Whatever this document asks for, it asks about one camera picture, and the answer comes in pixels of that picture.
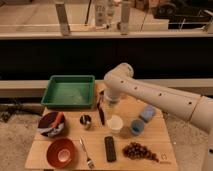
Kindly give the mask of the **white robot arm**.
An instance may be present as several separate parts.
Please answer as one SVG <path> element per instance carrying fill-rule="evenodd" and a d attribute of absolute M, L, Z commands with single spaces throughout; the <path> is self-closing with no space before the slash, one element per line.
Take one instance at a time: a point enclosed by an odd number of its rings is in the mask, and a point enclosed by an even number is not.
<path fill-rule="evenodd" d="M 134 70 L 121 63 L 107 72 L 105 98 L 117 102 L 122 93 L 174 114 L 209 134 L 202 171 L 213 171 L 213 99 L 204 95 L 154 85 L 133 78 Z"/>

